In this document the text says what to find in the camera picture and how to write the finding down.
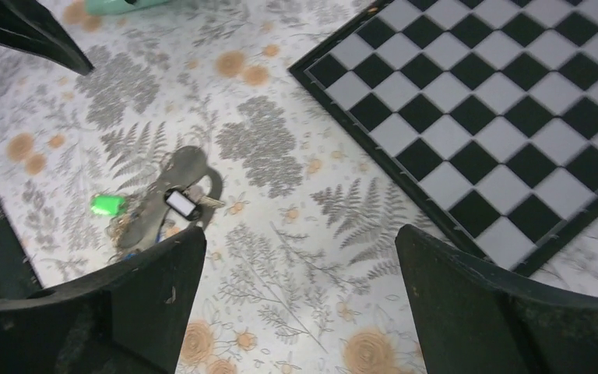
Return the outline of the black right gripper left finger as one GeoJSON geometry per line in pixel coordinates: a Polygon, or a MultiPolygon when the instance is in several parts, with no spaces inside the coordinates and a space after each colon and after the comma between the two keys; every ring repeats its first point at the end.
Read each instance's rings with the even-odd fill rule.
{"type": "Polygon", "coordinates": [[[0,373],[173,373],[206,237],[187,228],[129,259],[0,299],[0,373]]]}

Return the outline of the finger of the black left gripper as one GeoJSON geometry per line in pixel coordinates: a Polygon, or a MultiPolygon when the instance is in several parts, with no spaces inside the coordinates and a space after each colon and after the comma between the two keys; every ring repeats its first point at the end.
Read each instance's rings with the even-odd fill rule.
{"type": "Polygon", "coordinates": [[[37,1],[0,0],[0,45],[46,58],[82,76],[94,70],[77,43],[37,1]]]}

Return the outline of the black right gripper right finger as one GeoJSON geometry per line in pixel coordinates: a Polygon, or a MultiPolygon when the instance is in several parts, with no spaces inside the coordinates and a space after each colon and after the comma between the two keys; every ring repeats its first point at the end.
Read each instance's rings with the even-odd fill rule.
{"type": "Polygon", "coordinates": [[[429,373],[598,373],[598,297],[505,270],[410,224],[395,243],[429,373]]]}

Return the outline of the green tag key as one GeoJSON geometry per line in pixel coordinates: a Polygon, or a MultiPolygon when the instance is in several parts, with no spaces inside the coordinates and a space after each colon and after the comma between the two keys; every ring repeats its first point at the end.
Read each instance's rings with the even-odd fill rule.
{"type": "Polygon", "coordinates": [[[127,209],[127,199],[123,196],[97,194],[90,200],[92,213],[101,216],[117,216],[127,209]]]}

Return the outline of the black tag keyring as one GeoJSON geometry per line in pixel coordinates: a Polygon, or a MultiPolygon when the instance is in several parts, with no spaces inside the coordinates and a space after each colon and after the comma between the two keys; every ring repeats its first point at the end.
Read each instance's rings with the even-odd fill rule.
{"type": "Polygon", "coordinates": [[[197,221],[208,210],[225,206],[221,200],[210,197],[200,185],[168,189],[164,193],[164,202],[187,221],[197,221]]]}

